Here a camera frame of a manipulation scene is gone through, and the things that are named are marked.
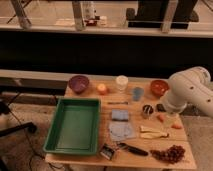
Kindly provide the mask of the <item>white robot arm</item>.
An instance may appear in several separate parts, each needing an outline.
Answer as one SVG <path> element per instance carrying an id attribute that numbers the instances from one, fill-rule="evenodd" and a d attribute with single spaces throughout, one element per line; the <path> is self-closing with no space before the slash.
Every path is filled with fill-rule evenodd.
<path id="1" fill-rule="evenodd" d="M 213 118 L 213 91 L 207 87 L 210 80 L 211 75 L 204 67 L 172 74 L 168 79 L 169 89 L 161 97 L 164 109 L 170 114 L 181 113 L 191 103 Z"/>

